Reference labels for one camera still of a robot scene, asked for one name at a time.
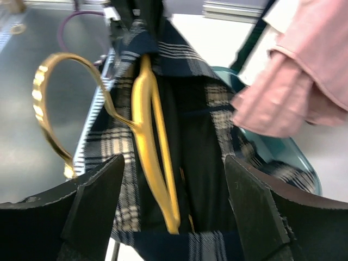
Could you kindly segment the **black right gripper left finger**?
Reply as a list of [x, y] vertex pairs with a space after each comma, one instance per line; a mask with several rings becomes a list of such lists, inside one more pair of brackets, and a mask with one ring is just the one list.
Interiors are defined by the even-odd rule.
[[1, 260], [104, 260], [119, 200], [122, 155], [57, 187], [1, 204]]

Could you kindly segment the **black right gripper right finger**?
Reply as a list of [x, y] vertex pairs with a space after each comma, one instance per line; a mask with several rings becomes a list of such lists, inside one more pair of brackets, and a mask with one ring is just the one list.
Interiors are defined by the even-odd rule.
[[225, 173], [245, 260], [347, 260], [347, 203], [310, 194], [234, 156]]

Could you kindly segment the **yellow plastic hanger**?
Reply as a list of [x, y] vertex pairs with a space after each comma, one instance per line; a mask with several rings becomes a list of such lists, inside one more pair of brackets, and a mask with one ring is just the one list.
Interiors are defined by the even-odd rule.
[[181, 216], [158, 84], [152, 71], [150, 55], [144, 54], [141, 57], [140, 72], [133, 84], [131, 120], [116, 112], [111, 95], [101, 80], [99, 70], [87, 59], [73, 53], [54, 53], [36, 70], [32, 91], [35, 117], [46, 140], [65, 162], [64, 176], [75, 178], [72, 156], [56, 138], [46, 110], [46, 88], [49, 77], [54, 67], [63, 60], [74, 60], [90, 72], [102, 89], [107, 113], [126, 124], [135, 135], [141, 166], [154, 199], [161, 209], [167, 231], [178, 234]]

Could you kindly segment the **navy white plaid skirt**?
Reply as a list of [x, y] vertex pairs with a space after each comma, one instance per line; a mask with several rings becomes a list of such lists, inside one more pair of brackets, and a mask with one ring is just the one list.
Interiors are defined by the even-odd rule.
[[253, 166], [290, 185], [317, 194], [314, 171], [282, 161], [264, 160], [253, 142], [234, 129], [230, 118], [233, 90], [225, 84], [169, 22], [155, 40], [140, 20], [129, 26], [111, 21], [114, 51], [107, 83], [116, 111], [131, 119], [132, 85], [140, 57], [151, 62], [163, 108], [181, 224], [169, 234], [147, 184], [135, 139], [128, 126], [97, 104], [86, 134], [84, 163], [91, 170], [121, 154], [125, 170], [112, 238], [133, 247], [144, 260], [243, 260], [243, 250], [229, 203], [224, 160], [240, 151]]

